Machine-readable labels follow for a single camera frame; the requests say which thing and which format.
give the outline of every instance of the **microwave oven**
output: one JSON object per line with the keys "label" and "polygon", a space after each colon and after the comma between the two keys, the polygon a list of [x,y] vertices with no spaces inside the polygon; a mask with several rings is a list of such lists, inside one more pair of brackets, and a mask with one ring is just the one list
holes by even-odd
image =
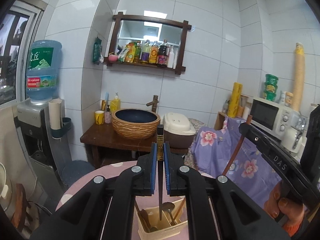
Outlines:
{"label": "microwave oven", "polygon": [[279,140],[300,116],[299,112],[290,107],[257,97],[253,98],[250,115],[253,125]]}

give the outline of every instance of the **wooden frame mirror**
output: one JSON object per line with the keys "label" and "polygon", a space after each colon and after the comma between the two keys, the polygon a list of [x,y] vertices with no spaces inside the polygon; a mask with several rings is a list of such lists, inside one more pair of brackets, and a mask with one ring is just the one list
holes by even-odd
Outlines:
{"label": "wooden frame mirror", "polygon": [[111,41],[110,41],[110,47],[109,47],[109,54],[115,53],[116,50],[118,49],[118,44],[119,40],[142,40],[144,41],[145,39],[143,38],[119,38],[120,32],[121,32],[121,26],[122,26],[122,21],[128,21],[128,22],[147,22],[147,23],[155,23],[155,24],[160,24],[164,25],[167,28],[172,28],[175,27],[177,29],[181,29],[179,31],[178,38],[180,38],[179,41],[176,41],[173,43],[173,45],[176,47],[178,56],[177,56],[177,65],[176,67],[173,68],[168,68],[168,67],[162,67],[162,66],[157,66],[156,64],[143,64],[143,63],[129,63],[129,62],[110,62],[108,60],[108,57],[104,58],[104,63],[108,66],[112,66],[113,64],[118,64],[118,65],[132,65],[132,66],[143,66],[143,67],[151,67],[151,68],[157,68],[157,69],[165,69],[165,70],[170,70],[174,71],[176,74],[180,75],[181,72],[184,72],[186,70],[185,67],[182,66],[183,62],[183,56],[184,56],[184,49],[186,45],[186,39],[187,39],[187,32],[191,30],[191,25],[188,24],[188,21],[183,21],[183,22],[177,22],[177,21],[172,21],[172,20],[167,20],[167,19],[161,19],[161,18],[155,18],[155,17],[149,17],[149,16],[139,16],[139,15],[124,15],[123,12],[118,12],[118,14],[115,14],[113,16],[113,20],[115,21],[115,26],[113,28],[112,36],[111,36]]}

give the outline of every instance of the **green container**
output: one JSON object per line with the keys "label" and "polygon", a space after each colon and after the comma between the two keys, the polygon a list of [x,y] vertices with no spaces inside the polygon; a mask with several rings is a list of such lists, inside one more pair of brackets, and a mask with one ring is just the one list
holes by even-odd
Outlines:
{"label": "green container", "polygon": [[277,85],[273,85],[273,84],[270,84],[268,82],[265,82],[264,86],[265,86],[265,89],[264,89],[265,91],[269,91],[269,92],[272,92],[272,93],[276,93],[277,92],[277,89],[278,89]]}
{"label": "green container", "polygon": [[272,93],[270,91],[264,91],[263,92],[263,98],[273,102],[273,101],[275,101],[276,94]]}
{"label": "green container", "polygon": [[266,74],[266,83],[270,85],[276,85],[278,83],[278,78],[276,76]]}

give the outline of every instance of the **window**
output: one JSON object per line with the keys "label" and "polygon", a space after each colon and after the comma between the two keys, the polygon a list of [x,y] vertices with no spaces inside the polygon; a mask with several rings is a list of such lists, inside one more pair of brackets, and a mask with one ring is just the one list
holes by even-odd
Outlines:
{"label": "window", "polygon": [[0,24],[0,105],[25,99],[25,66],[41,10],[16,1]]}

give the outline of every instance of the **vessel sink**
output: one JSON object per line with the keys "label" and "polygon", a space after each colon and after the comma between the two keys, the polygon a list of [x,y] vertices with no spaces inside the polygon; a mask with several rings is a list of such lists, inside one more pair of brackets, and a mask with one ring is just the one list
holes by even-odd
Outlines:
{"label": "vessel sink", "polygon": [[126,108],[112,114],[112,125],[116,133],[131,139],[151,137],[159,124],[160,116],[147,110]]}

